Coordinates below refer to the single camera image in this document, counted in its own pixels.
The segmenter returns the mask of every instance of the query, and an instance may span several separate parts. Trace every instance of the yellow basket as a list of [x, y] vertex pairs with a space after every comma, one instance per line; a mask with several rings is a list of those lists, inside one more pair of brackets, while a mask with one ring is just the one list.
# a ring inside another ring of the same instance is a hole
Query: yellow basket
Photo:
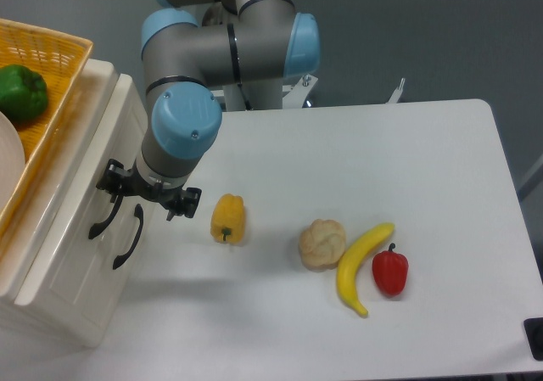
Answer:
[[14, 124], [25, 149], [26, 166], [9, 202], [0, 210], [0, 239], [61, 127], [63, 109], [91, 51], [89, 40], [0, 19], [0, 67], [22, 64], [40, 73], [48, 86], [49, 101], [45, 112], [33, 122]]

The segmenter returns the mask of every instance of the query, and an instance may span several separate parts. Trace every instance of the yellow banana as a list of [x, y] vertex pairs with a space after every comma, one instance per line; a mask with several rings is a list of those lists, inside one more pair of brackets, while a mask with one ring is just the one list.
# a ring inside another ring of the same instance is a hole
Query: yellow banana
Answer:
[[367, 316], [367, 309], [358, 300], [356, 273], [368, 254], [381, 245], [394, 232], [394, 224], [384, 222], [363, 233], [343, 254], [338, 263], [336, 286], [341, 300], [360, 316]]

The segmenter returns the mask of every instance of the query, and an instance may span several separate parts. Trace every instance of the black handle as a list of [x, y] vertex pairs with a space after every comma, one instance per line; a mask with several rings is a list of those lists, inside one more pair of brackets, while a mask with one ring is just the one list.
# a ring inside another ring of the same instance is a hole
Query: black handle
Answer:
[[88, 230], [88, 239], [94, 239], [98, 235], [104, 232], [104, 230], [111, 224], [115, 216], [117, 215], [117, 212], [119, 211], [120, 204], [122, 203], [123, 196], [117, 196], [117, 200], [115, 201], [115, 204], [113, 206], [113, 209], [109, 213], [108, 218], [106, 218], [102, 222], [95, 222], [92, 224], [92, 227], [90, 230]]
[[122, 266], [128, 258], [130, 258], [130, 255], [132, 255], [132, 252], [136, 249], [136, 245], [139, 241], [140, 236], [142, 235], [142, 229], [143, 229], [143, 208], [138, 203], [136, 205], [136, 208], [134, 209], [134, 216], [139, 220], [139, 227], [137, 228], [136, 237], [134, 237], [134, 241], [132, 241], [132, 246], [128, 250], [126, 254], [123, 255], [117, 255], [113, 261], [113, 269], [117, 269], [118, 267]]

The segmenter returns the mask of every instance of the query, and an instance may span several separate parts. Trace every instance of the white plate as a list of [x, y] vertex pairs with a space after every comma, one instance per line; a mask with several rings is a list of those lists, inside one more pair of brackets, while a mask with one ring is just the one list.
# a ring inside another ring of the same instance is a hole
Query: white plate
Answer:
[[25, 169], [25, 151], [15, 127], [0, 112], [0, 210], [8, 203]]

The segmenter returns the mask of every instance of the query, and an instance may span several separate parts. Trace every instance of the white cabinet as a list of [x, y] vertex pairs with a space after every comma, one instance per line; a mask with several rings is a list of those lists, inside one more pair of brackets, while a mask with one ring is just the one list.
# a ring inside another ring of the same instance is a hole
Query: white cabinet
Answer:
[[[132, 166], [147, 128], [147, 116], [130, 76], [117, 77], [111, 64], [94, 60], [89, 60], [86, 70], [87, 73], [102, 71], [102, 81], [107, 80], [106, 84], [113, 81], [114, 88], [101, 91], [102, 95], [110, 94], [106, 96], [108, 99], [85, 98], [92, 110], [103, 116], [98, 118], [98, 127], [92, 129], [85, 125], [81, 130], [82, 134], [90, 135], [89, 143], [84, 145], [79, 158], [70, 163], [76, 170], [73, 179], [65, 185], [63, 195], [55, 194], [60, 197], [58, 207], [44, 212], [52, 221], [42, 228], [43, 239], [38, 243], [10, 244], [36, 249], [36, 257], [26, 264], [28, 266], [21, 264], [19, 270], [13, 272], [14, 277], [23, 277], [24, 281], [21, 285], [19, 281], [12, 281], [1, 299], [0, 312], [8, 325], [32, 327], [61, 339], [94, 346], [104, 336], [141, 248], [138, 245], [131, 258], [113, 270], [114, 258], [130, 249], [138, 230], [140, 220], [134, 216], [136, 204], [143, 208], [143, 233], [154, 204], [139, 197], [124, 198], [119, 213], [107, 229], [95, 239], [88, 239], [91, 225], [105, 220], [113, 207], [111, 196], [97, 190], [96, 183], [110, 158], [126, 168]], [[84, 71], [80, 88], [85, 86], [85, 76]], [[96, 102], [102, 101], [104, 107], [96, 108]], [[86, 109], [85, 105], [78, 105], [81, 103], [77, 100], [71, 104], [77, 106], [78, 111]], [[76, 137], [64, 142], [53, 157], [59, 159], [73, 151], [72, 143], [77, 140]], [[28, 226], [21, 231], [33, 229], [35, 227]], [[27, 251], [26, 254], [32, 256], [33, 253]]]

